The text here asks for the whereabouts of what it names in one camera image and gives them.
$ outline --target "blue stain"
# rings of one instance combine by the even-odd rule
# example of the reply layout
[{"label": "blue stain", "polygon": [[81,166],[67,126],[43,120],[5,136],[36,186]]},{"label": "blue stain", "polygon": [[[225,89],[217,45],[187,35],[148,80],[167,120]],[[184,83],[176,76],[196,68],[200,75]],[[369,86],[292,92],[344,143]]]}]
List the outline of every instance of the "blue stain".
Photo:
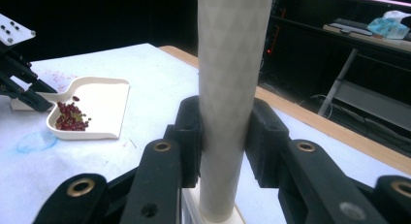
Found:
[{"label": "blue stain", "polygon": [[50,132],[41,131],[23,137],[17,143],[17,151],[20,153],[31,153],[52,148],[57,143],[57,138]]}]

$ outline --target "white table surface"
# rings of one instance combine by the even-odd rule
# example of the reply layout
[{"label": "white table surface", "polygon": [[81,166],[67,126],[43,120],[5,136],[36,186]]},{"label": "white table surface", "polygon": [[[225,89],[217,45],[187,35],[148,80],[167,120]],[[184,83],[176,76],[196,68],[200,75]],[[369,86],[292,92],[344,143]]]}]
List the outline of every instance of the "white table surface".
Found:
[{"label": "white table surface", "polygon": [[[0,223],[31,223],[55,188],[82,173],[108,181],[137,167],[143,148],[174,124],[179,103],[198,95],[198,70],[149,44],[32,62],[58,92],[77,77],[126,79],[130,91],[118,140],[64,141],[48,112],[14,112],[0,96]],[[107,94],[108,99],[115,94]],[[381,175],[409,176],[276,111],[292,139],[321,145],[343,172],[373,186]],[[247,223],[284,223],[277,190],[261,189],[244,157],[236,197]]]}]

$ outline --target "white dustpan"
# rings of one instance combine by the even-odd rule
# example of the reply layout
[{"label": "white dustpan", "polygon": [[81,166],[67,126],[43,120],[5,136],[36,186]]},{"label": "white dustpan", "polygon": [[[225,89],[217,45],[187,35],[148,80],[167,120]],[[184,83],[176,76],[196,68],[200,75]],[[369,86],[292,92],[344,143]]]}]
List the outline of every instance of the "white dustpan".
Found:
[{"label": "white dustpan", "polygon": [[[57,138],[64,140],[118,139],[129,87],[127,80],[83,77],[73,80],[63,93],[38,92],[54,104],[47,117],[47,128]],[[79,101],[75,102],[73,96],[78,97]],[[64,131],[55,128],[55,122],[60,115],[57,102],[75,102],[81,112],[86,114],[85,119],[91,118],[85,131]],[[12,100],[11,107],[15,111],[32,110],[18,99]]]}]

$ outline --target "textured white cylinder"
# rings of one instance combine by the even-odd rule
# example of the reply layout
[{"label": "textured white cylinder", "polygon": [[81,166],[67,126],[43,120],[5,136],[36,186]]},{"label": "textured white cylinder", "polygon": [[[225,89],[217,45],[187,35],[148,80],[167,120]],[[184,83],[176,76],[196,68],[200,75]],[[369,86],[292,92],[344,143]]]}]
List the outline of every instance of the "textured white cylinder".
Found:
[{"label": "textured white cylinder", "polygon": [[272,0],[198,0],[200,112],[204,123],[200,210],[233,211]]}]

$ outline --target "red seeds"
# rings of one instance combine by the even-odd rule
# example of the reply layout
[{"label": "red seeds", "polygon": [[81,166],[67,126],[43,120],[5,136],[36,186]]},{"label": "red seeds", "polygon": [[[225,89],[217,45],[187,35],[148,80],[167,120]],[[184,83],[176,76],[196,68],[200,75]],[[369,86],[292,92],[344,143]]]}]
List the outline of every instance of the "red seeds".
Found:
[{"label": "red seeds", "polygon": [[[79,97],[73,96],[73,100],[79,101]],[[75,106],[75,103],[67,105],[66,103],[57,102],[57,106],[60,110],[60,116],[58,116],[55,122],[55,128],[58,130],[67,131],[84,131],[88,127],[88,118],[85,122],[82,117],[85,116],[81,113],[79,107]]]}]

